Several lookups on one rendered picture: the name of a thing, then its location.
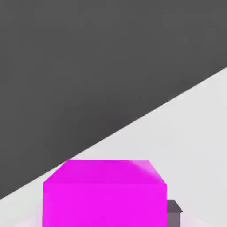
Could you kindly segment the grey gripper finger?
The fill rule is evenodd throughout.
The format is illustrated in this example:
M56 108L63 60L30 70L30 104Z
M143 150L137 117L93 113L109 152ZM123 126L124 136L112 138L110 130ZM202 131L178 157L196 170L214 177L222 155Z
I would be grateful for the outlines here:
M173 199L167 199L167 227L190 227L190 217Z

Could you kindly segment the small magenta cube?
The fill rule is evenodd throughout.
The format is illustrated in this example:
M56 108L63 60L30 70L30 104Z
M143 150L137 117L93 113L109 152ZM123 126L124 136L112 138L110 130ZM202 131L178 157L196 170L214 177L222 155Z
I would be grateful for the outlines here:
M67 160L43 183L42 227L167 227L167 186L147 160Z

